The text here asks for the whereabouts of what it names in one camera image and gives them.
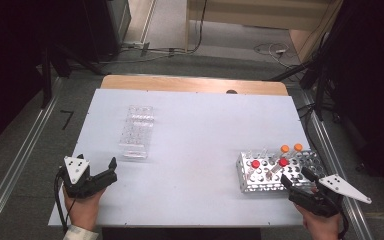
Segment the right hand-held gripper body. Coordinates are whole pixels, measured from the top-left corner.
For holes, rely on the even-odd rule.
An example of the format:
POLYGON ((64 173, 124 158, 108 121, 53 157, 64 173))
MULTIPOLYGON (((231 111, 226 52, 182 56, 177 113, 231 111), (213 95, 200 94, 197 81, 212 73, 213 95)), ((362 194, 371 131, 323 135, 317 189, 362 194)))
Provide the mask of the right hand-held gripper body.
POLYGON ((372 203, 370 197, 364 195, 337 174, 323 178, 315 177, 313 181, 318 189, 316 193, 295 187, 291 181, 288 181, 288 199, 315 215, 332 217, 338 214, 342 210, 344 196, 366 204, 372 203))

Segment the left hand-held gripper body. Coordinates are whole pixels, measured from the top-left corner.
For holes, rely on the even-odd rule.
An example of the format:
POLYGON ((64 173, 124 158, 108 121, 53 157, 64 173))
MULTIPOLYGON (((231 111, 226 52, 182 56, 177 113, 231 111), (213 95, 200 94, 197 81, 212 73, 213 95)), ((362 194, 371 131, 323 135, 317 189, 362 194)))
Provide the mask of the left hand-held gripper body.
POLYGON ((65 156, 62 171, 63 185, 70 198, 84 199, 95 194, 88 160, 65 156))

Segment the perforated metal tube rack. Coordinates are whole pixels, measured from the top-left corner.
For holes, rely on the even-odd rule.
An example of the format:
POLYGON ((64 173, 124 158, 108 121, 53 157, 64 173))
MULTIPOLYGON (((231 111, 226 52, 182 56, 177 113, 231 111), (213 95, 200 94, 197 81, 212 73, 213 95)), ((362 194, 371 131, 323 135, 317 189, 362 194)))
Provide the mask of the perforated metal tube rack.
POLYGON ((303 167, 309 168, 320 178, 326 176, 324 164, 318 154, 311 150, 303 150, 293 158, 290 158, 288 154, 286 159, 289 160, 289 164, 277 172, 272 179, 268 179, 266 174, 277 163, 272 160, 274 153, 267 152, 267 157, 261 158, 261 152, 252 151, 252 158, 246 159, 246 152, 241 152, 236 161, 239 186, 242 193, 282 191, 285 189, 281 183, 282 175, 287 176, 296 187, 310 187, 311 182, 301 173, 303 167), (260 167, 248 178, 247 170, 253 160, 259 160, 260 167))

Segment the orange-capped test tube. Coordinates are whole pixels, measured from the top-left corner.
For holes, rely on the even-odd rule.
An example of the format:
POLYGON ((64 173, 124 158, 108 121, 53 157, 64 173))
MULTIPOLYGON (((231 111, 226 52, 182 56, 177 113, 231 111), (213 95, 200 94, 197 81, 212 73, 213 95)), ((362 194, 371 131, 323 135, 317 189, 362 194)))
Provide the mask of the orange-capped test tube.
POLYGON ((281 158, 286 158, 289 152, 289 146, 288 145, 282 145, 278 150, 275 151, 272 160, 274 163, 276 163, 281 158))
POLYGON ((290 158, 295 157, 298 153, 301 153, 302 150, 303 150, 303 146, 302 146, 300 143, 296 143, 296 144, 293 146, 293 149, 290 151, 290 153, 289 153, 289 157, 290 157, 290 158))

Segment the clear plastic tube rack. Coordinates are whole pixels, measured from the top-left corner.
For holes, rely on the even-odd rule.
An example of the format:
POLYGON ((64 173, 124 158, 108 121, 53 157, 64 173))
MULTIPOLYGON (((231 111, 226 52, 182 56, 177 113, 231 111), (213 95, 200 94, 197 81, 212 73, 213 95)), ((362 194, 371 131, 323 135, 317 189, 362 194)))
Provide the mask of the clear plastic tube rack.
POLYGON ((128 108, 119 145, 126 158, 146 159, 154 126, 152 106, 131 105, 128 108))

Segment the person's right hand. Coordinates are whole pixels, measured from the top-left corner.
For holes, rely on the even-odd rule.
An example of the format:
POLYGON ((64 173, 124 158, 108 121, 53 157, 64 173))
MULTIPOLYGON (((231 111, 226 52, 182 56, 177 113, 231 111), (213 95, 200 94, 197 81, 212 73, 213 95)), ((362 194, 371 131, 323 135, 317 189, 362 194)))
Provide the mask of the person's right hand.
POLYGON ((340 214, 326 218, 315 215, 298 204, 294 204, 294 207, 302 215, 302 224, 310 232, 312 240, 339 240, 342 220, 340 214))

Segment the person's left hand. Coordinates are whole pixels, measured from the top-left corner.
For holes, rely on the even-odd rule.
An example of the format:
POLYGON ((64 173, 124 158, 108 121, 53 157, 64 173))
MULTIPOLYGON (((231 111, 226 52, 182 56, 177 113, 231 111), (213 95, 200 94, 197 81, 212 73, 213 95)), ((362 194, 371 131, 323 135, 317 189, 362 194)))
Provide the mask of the person's left hand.
POLYGON ((82 229, 93 231, 99 213, 99 202, 105 189, 85 199, 70 198, 63 189, 64 203, 72 225, 82 229))

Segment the black stand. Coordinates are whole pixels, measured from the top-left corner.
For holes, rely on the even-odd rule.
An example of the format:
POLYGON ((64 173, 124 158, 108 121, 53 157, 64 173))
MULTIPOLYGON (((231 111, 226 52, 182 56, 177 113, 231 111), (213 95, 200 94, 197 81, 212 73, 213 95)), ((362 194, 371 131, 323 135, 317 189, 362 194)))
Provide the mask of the black stand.
POLYGON ((71 58, 81 66, 90 70, 91 72, 105 76, 105 73, 86 61, 80 55, 74 53, 67 47, 61 44, 47 43, 41 47, 41 70, 42 70, 42 92, 43 101, 41 108, 47 107, 52 98, 52 82, 51 82, 51 67, 54 67, 57 73, 63 77, 69 77, 71 69, 66 61, 71 58))

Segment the black tripod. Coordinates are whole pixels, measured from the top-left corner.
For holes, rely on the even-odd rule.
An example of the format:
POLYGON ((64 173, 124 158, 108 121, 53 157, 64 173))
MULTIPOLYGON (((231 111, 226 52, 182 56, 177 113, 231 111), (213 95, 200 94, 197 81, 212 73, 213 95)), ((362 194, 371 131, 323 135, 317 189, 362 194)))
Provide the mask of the black tripod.
POLYGON ((280 82, 298 72, 305 70, 305 74, 299 81, 299 85, 303 90, 316 86, 316 97, 312 110, 315 112, 319 121, 323 120, 322 106, 323 95, 327 85, 327 59, 329 50, 333 44, 333 38, 334 36, 330 32, 324 33, 318 48, 309 60, 271 78, 271 81, 280 82))

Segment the white work board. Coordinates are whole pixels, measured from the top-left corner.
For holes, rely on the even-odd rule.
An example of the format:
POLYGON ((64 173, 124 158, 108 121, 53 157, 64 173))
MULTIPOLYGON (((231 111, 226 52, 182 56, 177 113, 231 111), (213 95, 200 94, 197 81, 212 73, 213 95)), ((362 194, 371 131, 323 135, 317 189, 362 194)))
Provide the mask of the white work board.
POLYGON ((118 179, 100 201, 101 226, 291 226, 302 217, 287 193, 242 193, 235 162, 243 151, 306 142, 289 96, 98 89, 74 153, 93 174, 117 161, 118 179), (133 105, 154 114, 149 155, 139 160, 120 147, 133 105))

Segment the black curtain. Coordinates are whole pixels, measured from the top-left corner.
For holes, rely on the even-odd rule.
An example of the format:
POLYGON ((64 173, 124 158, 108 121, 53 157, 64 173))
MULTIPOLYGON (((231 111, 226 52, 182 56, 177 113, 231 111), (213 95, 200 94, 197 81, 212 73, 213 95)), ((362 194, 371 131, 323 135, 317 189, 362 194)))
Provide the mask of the black curtain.
POLYGON ((61 32, 75 0, 0 0, 0 135, 47 80, 37 66, 68 65, 61 32))
POLYGON ((333 99, 360 159, 384 177, 384 0, 344 0, 331 39, 333 99))

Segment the wooden table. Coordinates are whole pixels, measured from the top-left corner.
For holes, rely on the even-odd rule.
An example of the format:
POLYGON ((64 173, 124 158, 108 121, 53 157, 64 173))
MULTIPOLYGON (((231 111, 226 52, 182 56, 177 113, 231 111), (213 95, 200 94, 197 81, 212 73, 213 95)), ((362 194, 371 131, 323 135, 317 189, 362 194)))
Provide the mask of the wooden table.
POLYGON ((101 89, 287 96, 281 82, 154 75, 107 75, 101 89))

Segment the black cabinet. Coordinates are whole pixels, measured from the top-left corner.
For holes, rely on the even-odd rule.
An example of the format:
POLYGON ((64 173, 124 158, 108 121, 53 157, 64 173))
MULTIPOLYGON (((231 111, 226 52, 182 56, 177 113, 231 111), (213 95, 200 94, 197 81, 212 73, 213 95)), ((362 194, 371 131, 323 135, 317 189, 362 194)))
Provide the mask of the black cabinet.
POLYGON ((91 60, 119 53, 131 22, 128 0, 82 0, 92 41, 91 60))

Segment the light wooden desk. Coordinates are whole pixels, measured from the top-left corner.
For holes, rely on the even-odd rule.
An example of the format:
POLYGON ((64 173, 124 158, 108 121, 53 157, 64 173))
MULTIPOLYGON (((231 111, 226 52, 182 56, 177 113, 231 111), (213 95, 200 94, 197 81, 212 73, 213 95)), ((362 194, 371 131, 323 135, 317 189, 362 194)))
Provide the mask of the light wooden desk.
POLYGON ((322 36, 329 32, 344 0, 187 0, 184 49, 189 45, 189 22, 210 22, 287 29, 301 62, 309 60, 322 36))

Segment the metal floor rail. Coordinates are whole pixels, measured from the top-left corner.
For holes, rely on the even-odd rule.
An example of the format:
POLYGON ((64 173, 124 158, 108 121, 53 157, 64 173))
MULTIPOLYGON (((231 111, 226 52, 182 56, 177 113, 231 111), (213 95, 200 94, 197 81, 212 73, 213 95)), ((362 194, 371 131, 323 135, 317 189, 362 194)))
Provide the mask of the metal floor rail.
POLYGON ((21 173, 29 160, 36 142, 42 134, 42 131, 60 96, 62 87, 63 78, 57 77, 52 83, 51 88, 51 90, 54 92, 54 95, 49 100, 49 103, 35 114, 34 122, 29 127, 29 131, 23 138, 22 144, 17 149, 14 157, 11 159, 10 166, 5 173, 5 176, 0 181, 0 214, 4 209, 19 177, 21 176, 21 173))
MULTIPOLYGON (((314 110, 311 110, 304 117, 302 124, 311 148, 320 154, 322 163, 327 167, 328 172, 336 173, 347 180, 346 173, 331 142, 325 124, 319 120, 314 110)), ((343 205, 344 212, 349 217, 349 223, 357 239, 374 240, 358 201, 351 197, 345 197, 343 205)))

